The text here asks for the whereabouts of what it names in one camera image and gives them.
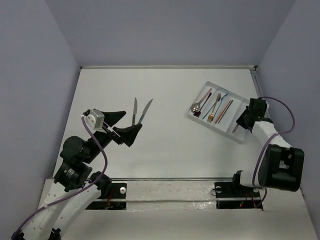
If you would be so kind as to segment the silver knife pink handle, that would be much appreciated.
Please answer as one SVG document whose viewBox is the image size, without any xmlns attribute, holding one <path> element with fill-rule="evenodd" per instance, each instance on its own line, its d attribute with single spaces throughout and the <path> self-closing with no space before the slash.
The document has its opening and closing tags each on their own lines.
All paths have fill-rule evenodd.
<svg viewBox="0 0 320 240">
<path fill-rule="evenodd" d="M 234 127 L 234 129 L 232 130 L 232 133 L 235 133 L 236 130 L 238 129 L 238 127 L 239 127 L 239 124 L 236 124 L 235 127 Z"/>
</svg>

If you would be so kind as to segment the blue chopstick diagonal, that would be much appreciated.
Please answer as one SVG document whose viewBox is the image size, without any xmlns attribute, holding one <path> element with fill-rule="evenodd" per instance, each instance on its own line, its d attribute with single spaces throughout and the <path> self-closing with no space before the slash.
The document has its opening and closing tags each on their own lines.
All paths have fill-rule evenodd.
<svg viewBox="0 0 320 240">
<path fill-rule="evenodd" d="M 219 124 L 222 120 L 222 118 L 225 116 L 227 110 L 230 108 L 231 104 L 233 103 L 233 100 L 230 100 L 225 108 L 223 109 L 222 113 L 219 115 L 218 119 L 215 121 L 216 124 Z"/>
</svg>

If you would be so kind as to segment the silver knife teal handle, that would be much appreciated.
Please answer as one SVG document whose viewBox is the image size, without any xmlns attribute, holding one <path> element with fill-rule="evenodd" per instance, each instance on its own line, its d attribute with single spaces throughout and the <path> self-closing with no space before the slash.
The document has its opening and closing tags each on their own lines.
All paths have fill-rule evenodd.
<svg viewBox="0 0 320 240">
<path fill-rule="evenodd" d="M 139 124 L 142 123 L 142 121 L 143 121 L 143 119 L 144 119 L 144 117 L 145 117 L 145 115 L 146 115 L 146 113 L 147 113 L 150 105 L 152 104 L 152 102 L 153 102 L 153 99 L 151 99 L 151 100 L 146 104 L 146 106 L 144 107 L 144 109 L 143 109 L 143 111 L 142 111 L 142 114 L 141 114 L 141 116 L 140 116 L 140 118 L 139 118 L 139 120 L 138 120 L 138 123 L 139 123 Z"/>
</svg>

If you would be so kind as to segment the orange chopstick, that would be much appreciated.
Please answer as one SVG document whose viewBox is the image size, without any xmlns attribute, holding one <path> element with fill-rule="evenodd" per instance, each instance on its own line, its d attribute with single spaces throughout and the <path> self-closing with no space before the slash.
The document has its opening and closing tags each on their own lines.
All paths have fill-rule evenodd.
<svg viewBox="0 0 320 240">
<path fill-rule="evenodd" d="M 228 103 L 225 105 L 225 107 L 223 108 L 223 110 L 221 111 L 221 113 L 219 114 L 219 116 L 217 117 L 215 124 L 218 124 L 218 122 L 220 121 L 221 117 L 223 116 L 224 112 L 227 110 L 227 108 L 229 107 L 229 105 L 232 103 L 232 100 L 229 100 Z"/>
</svg>

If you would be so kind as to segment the silver knife dark handle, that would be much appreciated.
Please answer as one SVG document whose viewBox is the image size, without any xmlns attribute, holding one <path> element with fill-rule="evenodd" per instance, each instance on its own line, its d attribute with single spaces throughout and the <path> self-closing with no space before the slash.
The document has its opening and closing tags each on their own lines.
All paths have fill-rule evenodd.
<svg viewBox="0 0 320 240">
<path fill-rule="evenodd" d="M 134 105 L 133 105 L 133 113 L 132 113 L 132 122 L 131 124 L 134 126 L 135 125 L 135 122 L 136 122 L 136 114 L 137 114 L 137 111 L 138 111 L 138 100 L 137 98 L 135 97 L 134 98 Z"/>
</svg>

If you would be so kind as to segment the gold fork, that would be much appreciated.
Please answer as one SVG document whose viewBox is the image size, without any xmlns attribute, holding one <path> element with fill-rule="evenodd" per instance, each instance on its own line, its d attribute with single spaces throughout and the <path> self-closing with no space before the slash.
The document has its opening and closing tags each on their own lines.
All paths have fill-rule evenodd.
<svg viewBox="0 0 320 240">
<path fill-rule="evenodd" d="M 217 97 L 216 97 L 216 100 L 215 100 L 215 103 L 213 104 L 211 114 L 210 114 L 210 115 L 208 116 L 208 118 L 207 118 L 207 122 L 208 122 L 209 124 L 213 121 L 214 111 L 215 111 L 216 105 L 217 105 L 217 103 L 219 102 L 220 99 L 221 99 L 221 93 L 218 93 L 218 95 L 217 95 Z"/>
</svg>

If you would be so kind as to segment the purple spoon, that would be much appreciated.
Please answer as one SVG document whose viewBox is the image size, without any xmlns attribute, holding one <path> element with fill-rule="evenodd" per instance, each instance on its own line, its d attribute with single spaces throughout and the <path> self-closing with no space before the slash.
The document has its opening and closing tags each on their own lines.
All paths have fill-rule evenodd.
<svg viewBox="0 0 320 240">
<path fill-rule="evenodd" d="M 195 117 L 198 118 L 198 117 L 201 115 L 201 110 L 202 110 L 203 107 L 206 105 L 206 103 L 207 103 L 208 99 L 211 97 L 211 95 L 212 95 L 212 93 L 210 92 L 209 95 L 207 96 L 204 104 L 203 104 L 203 105 L 201 106 L 201 108 L 199 109 L 199 111 L 193 113 L 193 115 L 194 115 Z"/>
</svg>

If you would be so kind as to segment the silver spoon pink handle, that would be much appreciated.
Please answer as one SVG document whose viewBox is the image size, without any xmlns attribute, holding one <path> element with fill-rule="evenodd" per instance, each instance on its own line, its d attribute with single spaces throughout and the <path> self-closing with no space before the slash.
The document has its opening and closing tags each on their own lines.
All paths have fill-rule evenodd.
<svg viewBox="0 0 320 240">
<path fill-rule="evenodd" d="M 198 102 L 195 102 L 192 104 L 192 106 L 190 107 L 190 110 L 192 113 L 196 113 L 200 111 L 202 102 L 209 96 L 211 92 L 212 92 L 212 88 L 210 88 Z"/>
</svg>

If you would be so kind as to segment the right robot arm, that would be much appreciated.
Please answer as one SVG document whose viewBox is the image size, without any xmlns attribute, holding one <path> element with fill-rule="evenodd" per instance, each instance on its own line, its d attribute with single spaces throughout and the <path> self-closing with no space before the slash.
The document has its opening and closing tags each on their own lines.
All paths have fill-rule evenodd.
<svg viewBox="0 0 320 240">
<path fill-rule="evenodd" d="M 266 116 L 267 99 L 275 98 L 251 98 L 236 120 L 259 140 L 262 149 L 252 171 L 239 170 L 233 175 L 230 190 L 235 196 L 242 196 L 249 188 L 296 192 L 301 185 L 305 153 L 286 142 Z"/>
</svg>

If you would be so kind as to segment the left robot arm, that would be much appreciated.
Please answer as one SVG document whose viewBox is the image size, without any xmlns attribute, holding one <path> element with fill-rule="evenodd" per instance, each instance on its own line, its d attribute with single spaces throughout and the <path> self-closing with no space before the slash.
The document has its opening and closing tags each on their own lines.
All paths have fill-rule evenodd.
<svg viewBox="0 0 320 240">
<path fill-rule="evenodd" d="M 99 197 L 112 193 L 112 180 L 102 171 L 92 172 L 89 164 L 99 155 L 107 158 L 104 148 L 110 143 L 130 147 L 142 124 L 126 128 L 115 124 L 126 115 L 125 111 L 103 112 L 88 109 L 81 115 L 88 140 L 78 136 L 67 138 L 62 146 L 62 164 L 40 208 L 32 213 L 13 233 L 13 240 L 60 240 L 74 220 Z"/>
</svg>

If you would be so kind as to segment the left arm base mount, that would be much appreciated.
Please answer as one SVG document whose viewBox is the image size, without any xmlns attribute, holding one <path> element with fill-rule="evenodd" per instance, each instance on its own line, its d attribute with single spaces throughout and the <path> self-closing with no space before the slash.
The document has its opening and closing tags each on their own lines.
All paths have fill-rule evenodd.
<svg viewBox="0 0 320 240">
<path fill-rule="evenodd" d="M 86 210 L 126 210 L 127 182 L 113 181 L 110 190 L 94 200 Z"/>
</svg>

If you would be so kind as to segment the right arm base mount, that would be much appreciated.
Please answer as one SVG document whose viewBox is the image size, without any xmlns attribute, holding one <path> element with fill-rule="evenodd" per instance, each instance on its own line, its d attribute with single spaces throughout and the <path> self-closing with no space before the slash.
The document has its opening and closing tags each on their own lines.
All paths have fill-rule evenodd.
<svg viewBox="0 0 320 240">
<path fill-rule="evenodd" d="M 210 193 L 216 199 L 218 210 L 254 209 L 262 199 L 259 190 L 252 187 L 235 187 L 230 181 L 215 182 Z"/>
</svg>

